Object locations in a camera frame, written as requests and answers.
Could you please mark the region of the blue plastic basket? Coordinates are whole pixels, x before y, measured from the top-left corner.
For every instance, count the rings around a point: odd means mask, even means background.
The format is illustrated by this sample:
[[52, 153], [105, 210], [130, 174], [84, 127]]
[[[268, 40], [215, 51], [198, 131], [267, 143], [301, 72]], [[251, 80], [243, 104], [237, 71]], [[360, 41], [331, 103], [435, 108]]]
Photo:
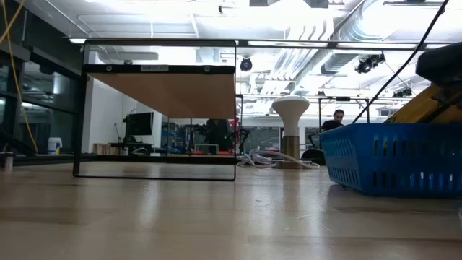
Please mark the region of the blue plastic basket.
[[319, 135], [331, 181], [368, 196], [462, 198], [462, 123], [356, 123]]

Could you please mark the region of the white mushroom lamp wooden base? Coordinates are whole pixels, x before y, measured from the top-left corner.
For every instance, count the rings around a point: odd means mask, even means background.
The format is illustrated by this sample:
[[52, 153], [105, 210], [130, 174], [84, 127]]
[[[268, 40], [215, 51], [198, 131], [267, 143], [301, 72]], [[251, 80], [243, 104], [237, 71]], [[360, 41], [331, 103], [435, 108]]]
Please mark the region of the white mushroom lamp wooden base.
[[300, 159], [299, 121], [309, 106], [306, 98], [295, 95], [279, 97], [271, 105], [283, 123], [282, 151], [294, 159]]

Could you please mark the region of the person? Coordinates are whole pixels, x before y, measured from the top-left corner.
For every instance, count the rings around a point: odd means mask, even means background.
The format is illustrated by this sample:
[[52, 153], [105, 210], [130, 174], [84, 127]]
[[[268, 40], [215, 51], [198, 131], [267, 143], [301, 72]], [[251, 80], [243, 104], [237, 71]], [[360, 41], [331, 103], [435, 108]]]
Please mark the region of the person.
[[329, 131], [335, 128], [338, 128], [340, 126], [343, 126], [341, 123], [344, 117], [344, 111], [343, 110], [335, 110], [333, 114], [333, 118], [329, 121], [325, 121], [322, 126], [321, 126], [321, 131]]
[[227, 119], [208, 119], [205, 140], [208, 144], [217, 144], [219, 151], [229, 151], [230, 132], [230, 122]]

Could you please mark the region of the black overhead crossbar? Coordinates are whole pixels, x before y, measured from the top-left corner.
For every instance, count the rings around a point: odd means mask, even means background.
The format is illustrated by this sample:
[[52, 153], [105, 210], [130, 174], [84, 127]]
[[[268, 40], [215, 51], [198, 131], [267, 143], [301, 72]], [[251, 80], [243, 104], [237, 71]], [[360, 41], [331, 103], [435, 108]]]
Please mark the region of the black overhead crossbar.
[[240, 48], [299, 48], [351, 51], [413, 51], [416, 42], [324, 41], [324, 40], [236, 40]]

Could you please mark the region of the small white background table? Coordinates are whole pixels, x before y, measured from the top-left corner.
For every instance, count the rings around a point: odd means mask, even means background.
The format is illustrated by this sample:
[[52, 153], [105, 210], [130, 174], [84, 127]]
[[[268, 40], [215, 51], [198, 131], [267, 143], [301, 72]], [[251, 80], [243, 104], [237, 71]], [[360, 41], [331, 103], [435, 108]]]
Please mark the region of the small white background table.
[[218, 155], [219, 145], [218, 144], [195, 144], [193, 151], [195, 155]]

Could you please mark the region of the black computer monitor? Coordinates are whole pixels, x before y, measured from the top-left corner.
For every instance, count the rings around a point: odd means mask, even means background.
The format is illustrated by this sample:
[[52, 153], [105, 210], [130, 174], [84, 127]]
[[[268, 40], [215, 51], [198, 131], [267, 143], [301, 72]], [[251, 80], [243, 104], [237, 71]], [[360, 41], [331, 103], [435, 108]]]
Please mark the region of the black computer monitor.
[[123, 120], [126, 124], [126, 136], [152, 135], [153, 117], [153, 112], [127, 115]]

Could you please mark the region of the stack of wooden blocks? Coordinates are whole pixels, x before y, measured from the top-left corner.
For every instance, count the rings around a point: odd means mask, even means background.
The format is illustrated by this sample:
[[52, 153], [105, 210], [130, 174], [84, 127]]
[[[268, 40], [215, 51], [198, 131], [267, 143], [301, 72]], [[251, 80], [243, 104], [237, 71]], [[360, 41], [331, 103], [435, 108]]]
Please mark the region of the stack of wooden blocks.
[[120, 143], [94, 143], [92, 153], [96, 155], [124, 155], [124, 150]]

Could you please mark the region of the white bucket blue label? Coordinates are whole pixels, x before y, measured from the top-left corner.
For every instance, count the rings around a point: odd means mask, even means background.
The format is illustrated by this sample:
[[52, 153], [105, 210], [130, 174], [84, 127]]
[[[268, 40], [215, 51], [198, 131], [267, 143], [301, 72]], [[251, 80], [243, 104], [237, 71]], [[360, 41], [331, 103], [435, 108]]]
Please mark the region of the white bucket blue label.
[[62, 148], [62, 140], [60, 137], [50, 137], [48, 139], [47, 153], [49, 155], [59, 155]]

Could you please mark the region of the small grey cylinder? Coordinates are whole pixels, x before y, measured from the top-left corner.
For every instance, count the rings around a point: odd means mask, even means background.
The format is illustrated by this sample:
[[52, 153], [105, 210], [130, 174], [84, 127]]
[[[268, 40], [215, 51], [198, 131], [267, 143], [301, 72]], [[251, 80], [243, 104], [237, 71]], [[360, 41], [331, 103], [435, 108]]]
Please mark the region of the small grey cylinder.
[[13, 152], [0, 152], [0, 169], [11, 170], [14, 164]]

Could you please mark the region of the silver ventilation duct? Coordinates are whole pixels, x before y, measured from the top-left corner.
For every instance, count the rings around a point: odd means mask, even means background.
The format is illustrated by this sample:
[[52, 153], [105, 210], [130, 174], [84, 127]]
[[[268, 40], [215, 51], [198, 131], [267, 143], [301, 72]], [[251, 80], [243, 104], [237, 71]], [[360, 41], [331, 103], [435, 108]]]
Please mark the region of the silver ventilation duct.
[[[362, 3], [353, 11], [350, 17], [337, 29], [331, 37], [334, 41], [382, 41], [386, 38], [383, 32], [376, 32], [373, 22], [379, 17], [374, 12], [383, 7], [385, 0], [362, 0]], [[317, 50], [309, 61], [302, 62], [303, 68], [297, 70], [293, 79], [300, 79], [302, 76], [311, 73], [323, 75], [334, 75], [343, 66], [357, 57], [355, 53], [339, 53], [334, 50]]]

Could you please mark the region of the wooden shelf riser black frame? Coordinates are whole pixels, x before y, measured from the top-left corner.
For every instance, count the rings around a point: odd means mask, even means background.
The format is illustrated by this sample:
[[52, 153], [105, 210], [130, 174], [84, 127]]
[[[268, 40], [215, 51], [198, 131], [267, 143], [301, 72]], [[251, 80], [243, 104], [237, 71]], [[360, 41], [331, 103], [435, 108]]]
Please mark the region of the wooden shelf riser black frame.
[[[83, 44], [82, 84], [100, 80], [168, 118], [233, 119], [236, 114], [236, 68], [227, 65], [90, 64], [92, 46], [161, 46], [236, 48], [234, 40], [180, 38], [90, 38]], [[76, 145], [75, 178], [146, 179], [166, 181], [234, 181], [236, 165], [153, 162], [110, 163], [107, 172], [81, 173], [81, 144]]]

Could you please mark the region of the black aluminium rig frame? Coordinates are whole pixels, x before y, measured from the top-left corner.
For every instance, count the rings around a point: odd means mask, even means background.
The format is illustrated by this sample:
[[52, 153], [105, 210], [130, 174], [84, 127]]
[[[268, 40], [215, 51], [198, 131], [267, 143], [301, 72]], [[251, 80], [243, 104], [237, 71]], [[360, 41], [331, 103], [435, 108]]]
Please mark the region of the black aluminium rig frame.
[[[26, 155], [13, 155], [13, 166], [27, 165], [50, 165], [72, 163], [73, 155], [36, 155], [33, 148], [12, 135], [0, 129], [0, 144], [8, 144], [17, 152], [26, 152]], [[123, 156], [123, 155], [91, 155], [84, 154], [80, 157], [83, 162], [130, 162], [130, 163], [175, 163], [175, 164], [205, 164], [205, 165], [236, 165], [237, 158], [234, 156], [188, 156], [188, 155], [170, 155], [170, 156]]]

